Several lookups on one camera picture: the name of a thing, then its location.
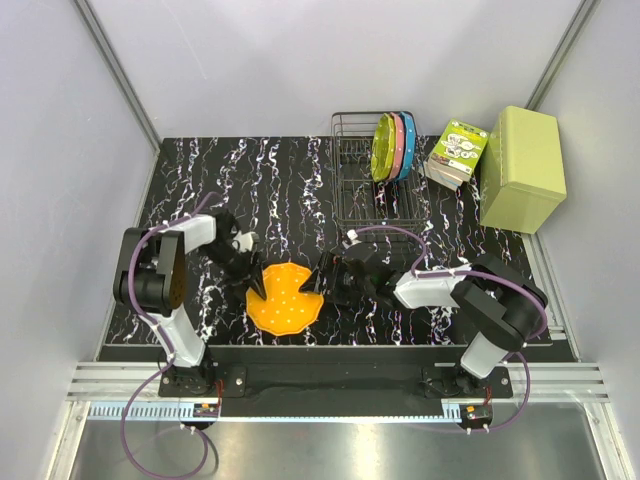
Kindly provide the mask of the orange dotted plate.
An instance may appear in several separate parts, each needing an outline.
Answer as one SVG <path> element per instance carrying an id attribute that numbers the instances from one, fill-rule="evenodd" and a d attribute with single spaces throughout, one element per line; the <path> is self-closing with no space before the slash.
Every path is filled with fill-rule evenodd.
<path id="1" fill-rule="evenodd" d="M 314 323 L 324 305 L 321 294 L 300 290 L 312 271 L 286 262 L 263 272 L 266 299 L 252 289 L 246 293 L 246 311 L 255 326 L 274 336 L 294 335 Z"/>

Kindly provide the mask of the black wire dish rack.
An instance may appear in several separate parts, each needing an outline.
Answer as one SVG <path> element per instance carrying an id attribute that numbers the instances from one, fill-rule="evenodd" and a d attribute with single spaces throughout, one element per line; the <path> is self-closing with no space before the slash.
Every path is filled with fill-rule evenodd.
<path id="1" fill-rule="evenodd" d="M 331 118 L 334 213 L 339 229 L 375 226 L 367 234 L 380 241 L 403 228 L 419 233 L 426 220 L 419 212 L 421 195 L 417 165 L 417 133 L 412 169 L 407 179 L 376 183 L 371 175 L 374 133 L 384 111 L 336 112 Z"/>

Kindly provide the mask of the green dotted plate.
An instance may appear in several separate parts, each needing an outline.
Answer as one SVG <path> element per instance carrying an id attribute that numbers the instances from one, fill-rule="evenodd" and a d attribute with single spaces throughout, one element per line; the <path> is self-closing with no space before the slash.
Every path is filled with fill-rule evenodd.
<path id="1" fill-rule="evenodd" d="M 376 183 L 389 178 L 394 163 L 396 126 L 391 113 L 384 113 L 374 133 L 371 151 L 371 175 Z"/>

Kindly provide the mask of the pink dotted plate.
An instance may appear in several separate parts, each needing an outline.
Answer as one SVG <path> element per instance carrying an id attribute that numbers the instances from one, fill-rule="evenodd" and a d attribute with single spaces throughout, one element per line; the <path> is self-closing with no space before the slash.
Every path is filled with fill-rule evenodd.
<path id="1" fill-rule="evenodd" d="M 394 147 L 393 164 L 389 174 L 389 180 L 393 181 L 398 178 L 398 175 L 403 165 L 405 132 L 404 132 L 404 123 L 401 116 L 395 112 L 391 112 L 390 115 L 394 121 L 394 127 L 395 127 L 395 147 Z"/>

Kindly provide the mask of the blue dotted plate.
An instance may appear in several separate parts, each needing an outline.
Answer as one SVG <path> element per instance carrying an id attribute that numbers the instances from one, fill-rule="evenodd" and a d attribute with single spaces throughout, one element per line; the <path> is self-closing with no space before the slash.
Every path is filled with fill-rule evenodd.
<path id="1" fill-rule="evenodd" d="M 410 112 L 402 111 L 400 116 L 404 123 L 405 146 L 402 168 L 398 179 L 405 180 L 408 178 L 412 169 L 416 145 L 416 126 L 413 115 Z"/>

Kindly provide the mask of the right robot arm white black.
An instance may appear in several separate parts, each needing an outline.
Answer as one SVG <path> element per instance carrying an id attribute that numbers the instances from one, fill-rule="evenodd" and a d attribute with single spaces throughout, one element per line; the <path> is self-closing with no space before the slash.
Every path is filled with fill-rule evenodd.
<path id="1" fill-rule="evenodd" d="M 373 255 L 363 259 L 325 252 L 299 287 L 351 306 L 363 298 L 388 309 L 458 309 L 477 330 L 456 366 L 423 381 L 438 398 L 486 394 L 497 364 L 520 352 L 547 328 L 546 294 L 491 254 L 449 270 L 405 272 Z"/>

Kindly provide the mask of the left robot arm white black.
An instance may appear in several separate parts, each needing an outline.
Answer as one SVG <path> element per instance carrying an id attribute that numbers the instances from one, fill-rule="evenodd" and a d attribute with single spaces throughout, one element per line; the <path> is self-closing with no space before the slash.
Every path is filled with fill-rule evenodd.
<path id="1" fill-rule="evenodd" d="M 204 254 L 233 287 L 264 299 L 258 243 L 259 235 L 243 231 L 228 211 L 187 214 L 152 229 L 125 231 L 113 296 L 149 326 L 164 350 L 160 395 L 205 396 L 223 388 L 216 362 L 186 311 L 187 255 Z"/>

